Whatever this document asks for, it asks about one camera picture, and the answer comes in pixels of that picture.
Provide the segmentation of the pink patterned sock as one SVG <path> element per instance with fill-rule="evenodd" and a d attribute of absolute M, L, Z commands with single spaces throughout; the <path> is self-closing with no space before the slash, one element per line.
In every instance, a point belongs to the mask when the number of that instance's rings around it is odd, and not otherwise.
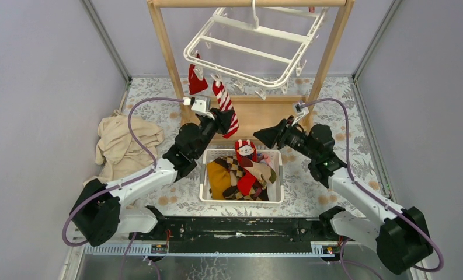
<path fill-rule="evenodd" d="M 268 165 L 268 166 L 271 167 L 272 169 L 274 168 L 274 162 L 273 162 L 273 160 L 271 159 L 271 157 L 270 157 L 269 155 L 267 155 L 267 154 L 258 153 L 258 154 L 257 154 L 257 160 L 258 160 L 259 163 Z"/>

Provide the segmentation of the wooden hanger stand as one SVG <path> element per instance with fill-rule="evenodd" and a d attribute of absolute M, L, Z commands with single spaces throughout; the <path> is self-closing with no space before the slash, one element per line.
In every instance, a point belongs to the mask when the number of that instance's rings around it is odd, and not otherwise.
<path fill-rule="evenodd" d="M 239 138 L 251 137 L 253 131 L 264 125 L 275 124 L 280 119 L 280 113 L 293 112 L 291 105 L 300 96 L 278 96 L 266 95 L 265 91 L 280 88 L 283 93 L 287 91 L 288 80 L 293 72 L 301 73 L 303 66 L 300 60 L 304 56 L 309 45 L 314 41 L 318 29 L 323 24 L 323 19 L 329 7 L 337 7 L 338 12 L 333 24 L 327 45 L 325 47 L 319 68 L 316 72 L 314 84 L 308 97 L 303 97 L 306 102 L 315 101 L 321 91 L 323 82 L 331 62 L 335 56 L 339 41 L 342 37 L 346 23 L 350 17 L 354 1 L 148 1 L 148 10 L 154 25 L 155 33 L 162 49 L 162 54 L 178 98 L 185 97 L 180 75 L 175 63 L 174 54 L 170 40 L 163 21 L 162 8 L 216 8 L 212 17 L 206 22 L 201 30 L 194 36 L 191 42 L 183 51 L 184 58 L 196 66 L 196 75 L 203 77 L 202 70 L 208 69 L 213 73 L 227 75 L 237 80 L 236 88 L 243 89 L 243 83 L 247 82 L 260 87 L 255 96 L 238 95 L 232 97 L 236 114 L 240 121 L 238 132 L 228 139 L 214 138 L 213 143 L 223 144 L 236 141 Z M 265 8 L 270 11 L 285 13 L 292 16 L 300 16 L 313 19 L 314 22 L 305 35 L 290 33 L 282 30 L 271 29 L 261 26 L 256 15 L 256 9 Z M 223 26 L 241 29 L 253 34 L 268 36 L 275 39 L 292 41 L 299 45 L 298 50 L 292 58 L 281 57 L 267 52 L 254 50 L 227 41 L 218 40 L 208 35 L 208 32 L 216 23 Z M 286 68 L 280 77 L 274 81 L 259 79 L 234 69 L 226 68 L 216 63 L 198 59 L 193 52 L 195 46 L 200 42 L 215 46 L 229 48 L 230 50 L 241 51 L 245 54 L 255 55 L 285 64 Z"/>

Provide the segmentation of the red white striped sock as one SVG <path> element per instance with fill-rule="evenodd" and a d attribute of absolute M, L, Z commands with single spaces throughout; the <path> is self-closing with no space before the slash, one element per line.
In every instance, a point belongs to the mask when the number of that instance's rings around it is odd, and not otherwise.
<path fill-rule="evenodd" d="M 220 79 L 213 79 L 212 91 L 214 96 L 217 98 L 220 111 L 234 110 L 233 103 L 230 95 L 228 94 L 225 85 Z M 239 121 L 236 113 L 233 114 L 231 125 L 224 138 L 228 139 L 232 137 L 239 129 Z"/>

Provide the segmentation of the plain red sock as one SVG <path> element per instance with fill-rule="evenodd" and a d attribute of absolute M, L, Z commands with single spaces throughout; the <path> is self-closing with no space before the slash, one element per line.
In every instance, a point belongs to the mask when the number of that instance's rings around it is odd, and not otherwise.
<path fill-rule="evenodd" d="M 190 64 L 189 66 L 188 82 L 190 95 L 196 95 L 208 88 L 203 68 L 195 64 Z"/>

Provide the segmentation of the beige sock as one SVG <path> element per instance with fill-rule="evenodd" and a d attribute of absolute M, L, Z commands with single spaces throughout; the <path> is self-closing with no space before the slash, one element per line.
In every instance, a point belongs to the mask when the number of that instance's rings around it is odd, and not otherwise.
<path fill-rule="evenodd" d="M 246 170 L 247 174 L 250 174 L 253 178 L 266 188 L 269 184 L 274 184 L 277 180 L 277 174 L 266 164 L 254 162 L 249 158 L 242 158 L 242 167 Z"/>

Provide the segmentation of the mustard yellow sock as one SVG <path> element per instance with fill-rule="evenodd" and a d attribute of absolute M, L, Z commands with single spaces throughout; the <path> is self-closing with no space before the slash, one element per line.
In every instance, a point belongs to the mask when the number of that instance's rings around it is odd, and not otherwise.
<path fill-rule="evenodd" d="M 228 169 L 220 163 L 211 162 L 206 166 L 213 200 L 224 200 L 223 193 L 231 187 Z"/>

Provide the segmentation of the white plastic basket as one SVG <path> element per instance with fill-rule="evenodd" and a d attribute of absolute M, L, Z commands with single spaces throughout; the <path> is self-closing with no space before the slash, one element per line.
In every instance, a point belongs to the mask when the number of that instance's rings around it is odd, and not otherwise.
<path fill-rule="evenodd" d="M 232 156 L 235 154 L 233 149 L 223 148 L 208 148 L 202 156 L 202 170 L 200 172 L 200 190 L 199 199 L 205 204 L 215 206 L 230 206 L 230 207 L 262 207 L 274 208 L 279 207 L 284 201 L 284 183 L 283 183 L 283 163 L 281 153 L 278 150 L 258 149 L 258 153 L 267 155 L 277 174 L 277 180 L 274 184 L 267 186 L 268 201 L 240 201 L 240 200 L 216 200 L 211 197 L 211 186 L 208 179 L 206 167 L 214 159 L 222 156 Z"/>

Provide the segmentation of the red bow sock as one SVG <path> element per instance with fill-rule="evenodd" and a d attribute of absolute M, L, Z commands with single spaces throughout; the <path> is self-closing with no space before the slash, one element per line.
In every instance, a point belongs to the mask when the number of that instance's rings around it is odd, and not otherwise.
<path fill-rule="evenodd" d="M 244 169 L 245 174 L 238 180 L 237 187 L 240 193 L 244 196 L 250 194 L 253 185 L 256 182 L 256 177 L 248 170 L 253 167 L 253 162 L 257 160 L 257 152 L 254 143 L 247 140 L 237 140 L 235 142 L 235 154 L 241 168 Z"/>

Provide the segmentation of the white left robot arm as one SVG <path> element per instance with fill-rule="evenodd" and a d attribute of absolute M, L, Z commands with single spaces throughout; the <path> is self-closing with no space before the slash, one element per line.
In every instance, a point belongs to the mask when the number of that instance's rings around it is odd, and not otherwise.
<path fill-rule="evenodd" d="M 153 166 L 108 183 L 98 179 L 88 182 L 67 221 L 74 223 L 93 247 L 121 233 L 140 232 L 152 240 L 159 239 L 165 231 L 164 223 L 147 209 L 137 211 L 127 209 L 127 205 L 191 173 L 215 134 L 227 133 L 234 113 L 211 108 L 198 117 L 199 124 L 182 125 L 174 144 Z"/>

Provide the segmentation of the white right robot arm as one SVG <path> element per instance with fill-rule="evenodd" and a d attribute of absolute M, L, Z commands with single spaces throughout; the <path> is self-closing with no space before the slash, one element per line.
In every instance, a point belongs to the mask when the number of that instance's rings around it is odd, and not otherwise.
<path fill-rule="evenodd" d="M 316 124 L 304 132 L 289 117 L 253 135 L 268 148 L 287 146 L 310 159 L 308 169 L 313 179 L 363 213 L 363 218 L 357 218 L 341 207 L 324 212 L 318 225 L 324 239 L 333 240 L 338 235 L 353 239 L 374 251 L 397 275 L 433 254 L 423 213 L 415 207 L 405 209 L 359 183 L 350 166 L 334 153 L 329 126 Z"/>

